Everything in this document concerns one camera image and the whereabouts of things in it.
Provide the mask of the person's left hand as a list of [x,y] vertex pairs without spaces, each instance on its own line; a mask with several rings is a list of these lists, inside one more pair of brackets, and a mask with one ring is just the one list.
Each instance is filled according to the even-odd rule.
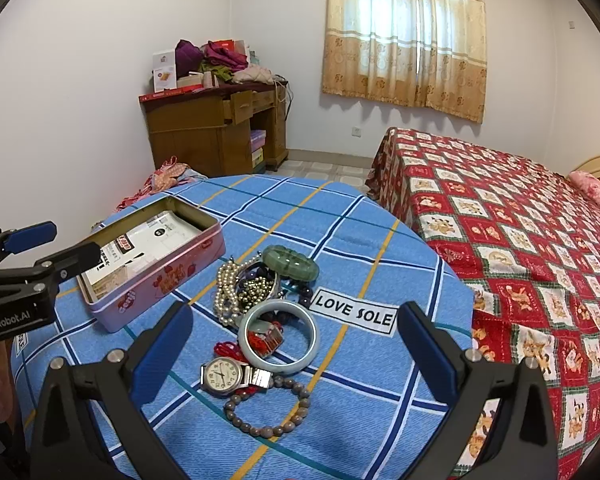
[[7,422],[10,429],[15,428],[14,386],[5,341],[0,342],[0,422]]

